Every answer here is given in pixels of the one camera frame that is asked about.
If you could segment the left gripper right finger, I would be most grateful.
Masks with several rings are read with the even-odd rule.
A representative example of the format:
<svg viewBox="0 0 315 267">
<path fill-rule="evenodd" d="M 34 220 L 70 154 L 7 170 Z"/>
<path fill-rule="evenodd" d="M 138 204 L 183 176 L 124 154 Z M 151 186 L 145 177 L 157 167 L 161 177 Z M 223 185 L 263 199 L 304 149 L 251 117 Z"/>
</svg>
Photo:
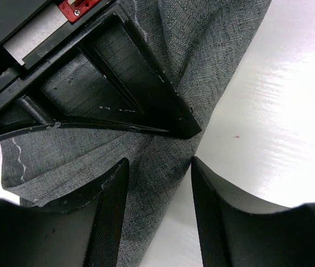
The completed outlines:
<svg viewBox="0 0 315 267">
<path fill-rule="evenodd" d="M 315 203 L 265 201 L 198 157 L 191 184 L 204 266 L 315 266 Z"/>
</svg>

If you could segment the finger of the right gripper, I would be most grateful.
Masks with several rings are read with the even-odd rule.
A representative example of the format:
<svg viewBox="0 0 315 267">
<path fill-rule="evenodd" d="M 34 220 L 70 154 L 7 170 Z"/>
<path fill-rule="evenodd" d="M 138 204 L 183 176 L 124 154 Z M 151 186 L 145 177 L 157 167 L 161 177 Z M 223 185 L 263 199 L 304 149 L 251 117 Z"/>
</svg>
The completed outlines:
<svg viewBox="0 0 315 267">
<path fill-rule="evenodd" d="M 64 128 L 189 139 L 191 109 L 124 12 L 105 12 L 36 68 L 0 77 L 0 141 Z"/>
</svg>

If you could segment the grey cloth napkin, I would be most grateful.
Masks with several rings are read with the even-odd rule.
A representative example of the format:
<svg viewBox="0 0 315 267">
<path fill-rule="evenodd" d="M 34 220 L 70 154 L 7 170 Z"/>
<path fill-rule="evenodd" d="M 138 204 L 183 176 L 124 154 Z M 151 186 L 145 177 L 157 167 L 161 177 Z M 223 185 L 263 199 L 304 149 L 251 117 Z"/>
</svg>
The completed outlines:
<svg viewBox="0 0 315 267">
<path fill-rule="evenodd" d="M 206 129 L 269 1 L 121 4 Z M 42 206 L 127 158 L 130 181 L 117 265 L 139 266 L 201 138 L 90 129 L 34 132 L 1 142 L 1 184 L 23 205 Z"/>
</svg>

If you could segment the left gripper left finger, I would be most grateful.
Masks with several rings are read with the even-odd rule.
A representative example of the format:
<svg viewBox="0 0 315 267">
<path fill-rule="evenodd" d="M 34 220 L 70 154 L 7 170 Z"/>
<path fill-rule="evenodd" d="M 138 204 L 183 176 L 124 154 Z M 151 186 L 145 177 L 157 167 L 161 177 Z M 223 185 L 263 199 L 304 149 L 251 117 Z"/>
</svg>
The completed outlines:
<svg viewBox="0 0 315 267">
<path fill-rule="evenodd" d="M 129 161 L 121 159 L 42 207 L 0 199 L 0 267 L 115 266 L 128 182 Z"/>
</svg>

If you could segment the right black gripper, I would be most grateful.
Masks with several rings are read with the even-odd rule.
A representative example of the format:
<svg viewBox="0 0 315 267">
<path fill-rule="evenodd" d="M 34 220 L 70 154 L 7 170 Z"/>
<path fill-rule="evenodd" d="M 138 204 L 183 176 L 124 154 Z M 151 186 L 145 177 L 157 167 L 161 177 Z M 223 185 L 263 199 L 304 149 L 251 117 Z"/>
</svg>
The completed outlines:
<svg viewBox="0 0 315 267">
<path fill-rule="evenodd" d="M 73 39 L 112 1 L 0 1 L 0 110 L 5 90 Z"/>
</svg>

